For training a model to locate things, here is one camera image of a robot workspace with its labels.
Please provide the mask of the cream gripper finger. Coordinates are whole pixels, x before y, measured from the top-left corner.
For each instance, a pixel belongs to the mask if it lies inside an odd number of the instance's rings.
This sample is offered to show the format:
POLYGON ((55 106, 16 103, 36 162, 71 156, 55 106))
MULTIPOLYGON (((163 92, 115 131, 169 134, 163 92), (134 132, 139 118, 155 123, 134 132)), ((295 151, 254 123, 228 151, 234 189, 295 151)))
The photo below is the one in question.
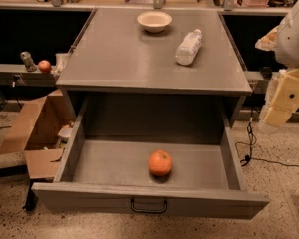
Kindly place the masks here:
POLYGON ((265 36, 257 40, 255 43, 255 48, 262 51, 275 51, 277 32, 278 28, 274 27, 265 36))
POLYGON ((263 122, 272 127, 281 127, 288 122, 292 114, 289 111, 270 107, 266 113, 263 122))

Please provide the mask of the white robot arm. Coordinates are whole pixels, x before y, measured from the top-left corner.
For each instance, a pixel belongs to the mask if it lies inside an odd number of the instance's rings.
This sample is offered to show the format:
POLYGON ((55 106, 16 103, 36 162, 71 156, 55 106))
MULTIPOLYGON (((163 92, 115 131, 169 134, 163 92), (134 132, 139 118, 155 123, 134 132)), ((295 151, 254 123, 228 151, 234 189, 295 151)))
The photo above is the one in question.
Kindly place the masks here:
POLYGON ((273 77, 267 87, 260 126, 274 131, 285 125, 299 109, 299 0, 280 24, 259 39, 255 48, 273 51, 284 73, 273 77))

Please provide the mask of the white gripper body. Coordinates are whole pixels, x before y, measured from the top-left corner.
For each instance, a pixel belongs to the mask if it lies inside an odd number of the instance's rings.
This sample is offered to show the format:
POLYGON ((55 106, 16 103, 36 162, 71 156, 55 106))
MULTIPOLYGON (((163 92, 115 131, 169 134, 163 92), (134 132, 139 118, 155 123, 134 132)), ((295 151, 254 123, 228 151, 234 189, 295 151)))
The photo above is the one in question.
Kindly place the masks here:
POLYGON ((278 79, 272 106, 288 113, 299 109, 299 69, 287 71, 278 79))

